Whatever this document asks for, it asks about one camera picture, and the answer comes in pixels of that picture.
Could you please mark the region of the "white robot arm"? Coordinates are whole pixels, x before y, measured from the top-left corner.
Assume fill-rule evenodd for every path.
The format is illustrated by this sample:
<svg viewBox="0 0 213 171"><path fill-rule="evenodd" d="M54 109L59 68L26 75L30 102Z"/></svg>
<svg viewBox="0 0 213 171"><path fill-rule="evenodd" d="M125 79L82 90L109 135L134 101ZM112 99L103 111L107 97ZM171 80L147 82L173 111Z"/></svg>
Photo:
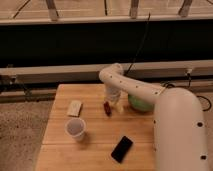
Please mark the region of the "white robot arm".
<svg viewBox="0 0 213 171"><path fill-rule="evenodd" d="M99 79L109 101L124 91L154 106L156 171L210 171L203 109L194 93L128 78L118 63L102 69Z"/></svg>

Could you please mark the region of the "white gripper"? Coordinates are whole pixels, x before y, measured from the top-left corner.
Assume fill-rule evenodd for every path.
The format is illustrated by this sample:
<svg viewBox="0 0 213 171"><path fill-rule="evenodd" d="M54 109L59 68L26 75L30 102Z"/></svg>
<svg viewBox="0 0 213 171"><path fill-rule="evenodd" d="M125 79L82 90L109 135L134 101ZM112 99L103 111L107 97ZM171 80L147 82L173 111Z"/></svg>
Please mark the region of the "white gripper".
<svg viewBox="0 0 213 171"><path fill-rule="evenodd" d="M121 91L115 87L106 86L105 87L105 103L110 104L110 101L118 101L121 96ZM124 112L123 104L118 101L115 103L115 109L118 113Z"/></svg>

